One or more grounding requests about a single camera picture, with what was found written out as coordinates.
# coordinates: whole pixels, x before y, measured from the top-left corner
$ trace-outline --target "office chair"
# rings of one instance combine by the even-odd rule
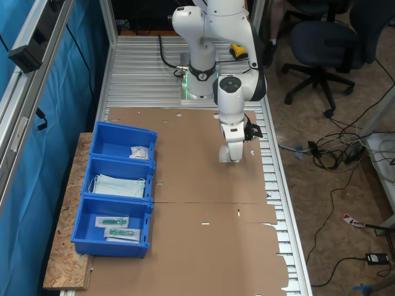
[[[336,14],[345,14],[348,11],[350,0],[288,0],[288,2],[300,12],[287,10],[285,20],[291,16],[304,20],[321,20],[324,14],[328,14],[328,22],[334,22]]]
[[[353,31],[338,23],[306,21],[299,23],[291,32],[292,52],[301,65],[284,64],[282,72],[289,69],[310,75],[308,79],[289,91],[285,104],[291,105],[293,94],[313,84],[321,85],[331,109],[324,112],[327,118],[336,108],[328,81],[348,85],[345,95],[352,93],[355,83],[338,75],[326,72],[349,73],[360,69],[364,63],[375,61],[378,38],[383,28],[395,16],[395,0],[358,0],[350,11]]]

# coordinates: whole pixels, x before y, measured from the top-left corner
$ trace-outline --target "brown carpet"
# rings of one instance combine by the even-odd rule
[[[337,16],[337,19],[350,25],[348,14]],[[329,132],[340,132],[340,129],[322,114],[329,105],[320,86],[316,89],[306,87],[294,95],[292,105],[284,105],[285,94],[307,78],[306,75],[292,70],[287,75],[282,74],[281,67],[284,63],[299,64],[292,54],[290,45],[289,35],[278,41],[274,62],[266,71],[268,97],[277,141],[291,147],[302,143],[303,147],[307,148],[307,141],[319,139],[313,135],[325,136]],[[395,28],[386,27],[380,36],[376,57],[393,77],[394,48]],[[353,70],[350,74],[341,75],[356,83],[354,92],[350,96],[345,96],[342,93],[346,89],[345,85],[329,82],[336,102],[333,118],[345,123],[355,120],[392,85],[385,71],[376,62],[364,65],[360,70]],[[358,126],[363,126],[374,113],[375,109],[369,111],[358,121]],[[394,114],[392,112],[383,120],[381,131],[389,131],[395,127]],[[298,131],[284,118],[312,135]],[[338,141],[334,142],[335,144],[328,144],[325,148],[341,144]],[[309,155],[303,155],[302,160],[298,160],[294,152],[281,149],[281,158],[306,259],[314,245],[315,232],[331,212],[330,191],[344,187],[356,166],[344,172],[333,173],[317,168],[312,162],[312,156]],[[330,165],[331,160],[328,157],[327,159],[326,164]],[[342,164],[338,171],[348,168],[350,166]],[[367,252],[389,254],[384,237],[376,237],[371,229],[354,228],[342,219],[343,215],[348,213],[358,221],[380,224],[393,214],[368,157],[358,164],[350,185],[345,190],[334,192],[333,197],[335,212],[319,232],[317,246],[307,265],[310,283],[313,285],[326,282],[336,262],[344,257],[364,257]],[[360,295],[360,292],[351,292],[351,287],[379,281],[381,278],[376,276],[376,273],[385,268],[387,266],[368,266],[362,261],[344,261],[338,266],[331,282],[325,287],[313,288],[313,293],[315,296]],[[395,295],[395,286],[377,295]]]

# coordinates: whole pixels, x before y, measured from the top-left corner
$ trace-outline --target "brown cardboard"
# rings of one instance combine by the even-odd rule
[[[143,259],[95,257],[89,289],[77,296],[286,295],[277,232],[262,224],[277,219],[259,142],[245,143],[240,163],[219,163],[226,143],[215,113],[110,109],[111,122],[158,133],[151,248]]]
[[[95,257],[89,289],[77,295],[285,296],[277,232],[261,224],[276,222],[271,212],[267,205],[156,203],[146,257]]]
[[[266,204],[259,141],[244,143],[239,163],[219,163],[225,139],[217,111],[110,108],[112,123],[158,133],[155,202]],[[256,121],[254,112],[246,112]]]

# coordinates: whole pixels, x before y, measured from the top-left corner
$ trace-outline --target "sneaker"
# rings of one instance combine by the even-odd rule
[[[276,53],[277,44],[273,45],[270,41],[265,48],[264,56],[263,56],[263,63],[265,67],[269,67],[273,62],[274,53]]]

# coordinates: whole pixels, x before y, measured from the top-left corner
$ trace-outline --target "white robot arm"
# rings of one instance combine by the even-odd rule
[[[244,0],[194,0],[194,3],[197,6],[179,7],[172,19],[175,31],[186,40],[190,50],[187,90],[206,99],[214,95],[220,128],[228,144],[220,149],[220,162],[238,162],[243,156],[243,142],[262,137],[257,125],[249,119],[244,121],[244,101],[259,101],[266,94],[260,40],[247,20]],[[245,48],[250,70],[217,78],[215,46],[211,41],[214,38]]]

